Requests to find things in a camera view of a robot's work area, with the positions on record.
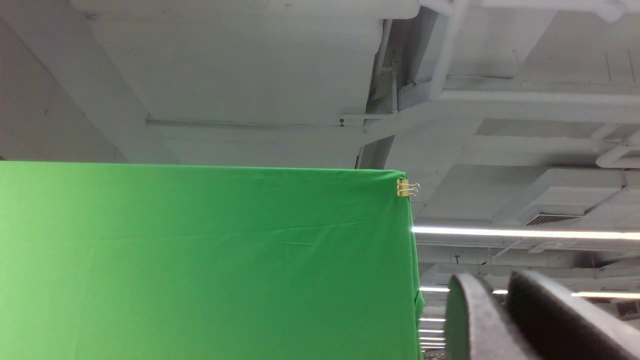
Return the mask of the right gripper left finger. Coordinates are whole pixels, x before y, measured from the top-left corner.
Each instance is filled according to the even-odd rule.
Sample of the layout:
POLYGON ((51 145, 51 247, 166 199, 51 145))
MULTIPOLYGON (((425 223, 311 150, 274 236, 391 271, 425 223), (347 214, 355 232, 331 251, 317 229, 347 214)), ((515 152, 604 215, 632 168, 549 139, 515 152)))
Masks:
POLYGON ((459 273, 451 276, 448 289, 444 325, 448 360, 537 360, 484 280, 459 273))

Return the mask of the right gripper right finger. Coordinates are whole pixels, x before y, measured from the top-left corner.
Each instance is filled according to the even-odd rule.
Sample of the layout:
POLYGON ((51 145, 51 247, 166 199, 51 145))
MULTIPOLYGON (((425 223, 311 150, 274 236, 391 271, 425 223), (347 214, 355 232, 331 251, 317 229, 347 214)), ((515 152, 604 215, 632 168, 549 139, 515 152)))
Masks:
POLYGON ((506 311, 542 360, 637 360, 639 330, 533 271, 515 271, 506 311))

